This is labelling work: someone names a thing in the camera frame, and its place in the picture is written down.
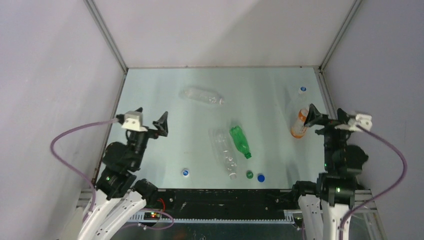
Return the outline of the orange label bottle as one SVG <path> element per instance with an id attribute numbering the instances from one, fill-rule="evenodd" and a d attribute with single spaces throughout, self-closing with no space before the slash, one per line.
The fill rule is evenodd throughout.
<path id="1" fill-rule="evenodd" d="M 306 108 L 300 109 L 297 113 L 296 119 L 290 128 L 290 133 L 294 138 L 300 139 L 306 134 L 308 127 L 305 127 L 304 124 L 308 113 L 309 111 Z"/>

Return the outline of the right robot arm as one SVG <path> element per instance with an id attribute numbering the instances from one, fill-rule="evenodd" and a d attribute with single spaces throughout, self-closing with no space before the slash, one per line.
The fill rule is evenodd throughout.
<path id="1" fill-rule="evenodd" d="M 301 210 L 302 229 L 308 240 L 347 239 L 347 214 L 355 206 L 357 175 L 369 159 L 362 148 L 347 141 L 353 132 L 369 131 L 372 116 L 351 115 L 339 108 L 337 118 L 331 119 L 310 104 L 303 125 L 322 126 L 315 133 L 324 138 L 324 172 L 319 173 L 316 182 L 297 181 L 292 186 L 291 204 Z"/>

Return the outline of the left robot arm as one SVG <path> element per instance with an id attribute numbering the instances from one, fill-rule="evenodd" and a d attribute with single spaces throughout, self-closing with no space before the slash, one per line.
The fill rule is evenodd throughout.
<path id="1" fill-rule="evenodd" d="M 135 173 L 150 139 L 167 137 L 168 112 L 153 121 L 154 128 L 144 126 L 143 109 L 117 114 L 114 121 L 125 130 L 126 143 L 110 143 L 104 150 L 105 168 L 94 185 L 94 193 L 85 208 L 88 214 L 77 236 L 79 240 L 109 240 L 141 209 L 153 208 L 158 202 L 158 189 Z"/>

